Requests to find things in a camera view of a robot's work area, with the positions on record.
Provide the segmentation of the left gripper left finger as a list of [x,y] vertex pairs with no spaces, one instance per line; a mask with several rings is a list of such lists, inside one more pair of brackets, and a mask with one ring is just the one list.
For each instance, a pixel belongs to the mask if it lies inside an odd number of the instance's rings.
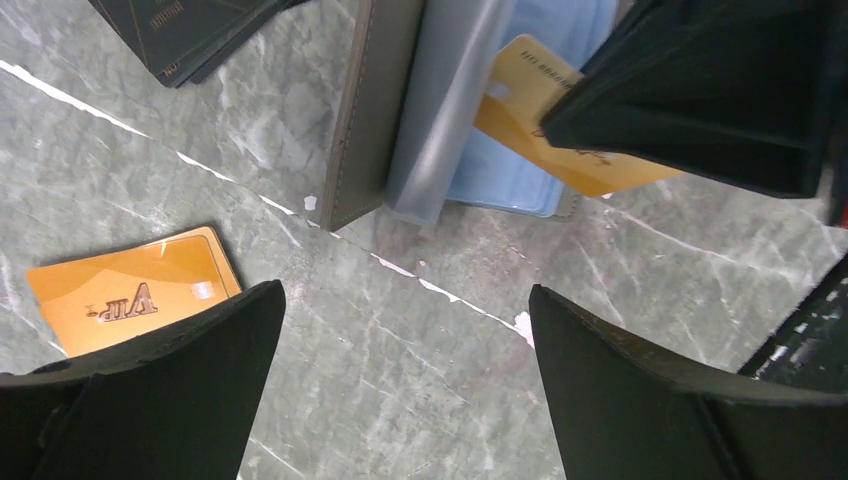
[[201,313],[1,377],[5,479],[233,479],[279,342],[277,280]]

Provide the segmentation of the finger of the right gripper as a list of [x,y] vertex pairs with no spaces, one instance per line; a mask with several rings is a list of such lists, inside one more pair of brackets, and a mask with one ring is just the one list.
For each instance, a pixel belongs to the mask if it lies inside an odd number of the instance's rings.
[[563,143],[810,198],[846,40],[843,1],[637,1],[546,125]]

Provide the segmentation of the gold credit card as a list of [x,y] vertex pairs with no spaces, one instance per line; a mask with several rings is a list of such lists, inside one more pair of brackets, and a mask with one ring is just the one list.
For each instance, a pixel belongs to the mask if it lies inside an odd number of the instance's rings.
[[32,269],[40,312],[69,357],[203,312],[242,287],[215,230]]
[[566,186],[599,197],[677,177],[678,169],[610,147],[563,143],[546,117],[583,75],[536,38],[521,34],[494,60],[474,126]]

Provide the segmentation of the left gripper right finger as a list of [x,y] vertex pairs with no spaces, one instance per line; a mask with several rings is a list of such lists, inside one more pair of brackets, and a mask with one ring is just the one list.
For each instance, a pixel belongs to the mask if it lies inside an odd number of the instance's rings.
[[570,479],[843,479],[847,399],[699,363],[535,285],[536,358]]

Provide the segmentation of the grey card holder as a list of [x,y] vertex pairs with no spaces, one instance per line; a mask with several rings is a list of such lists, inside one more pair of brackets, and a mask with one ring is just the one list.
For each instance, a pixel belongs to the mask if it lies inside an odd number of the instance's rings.
[[616,1],[363,1],[320,224],[386,206],[418,225],[446,201],[547,218],[563,183],[480,126],[497,53],[528,34],[575,67],[609,36]]

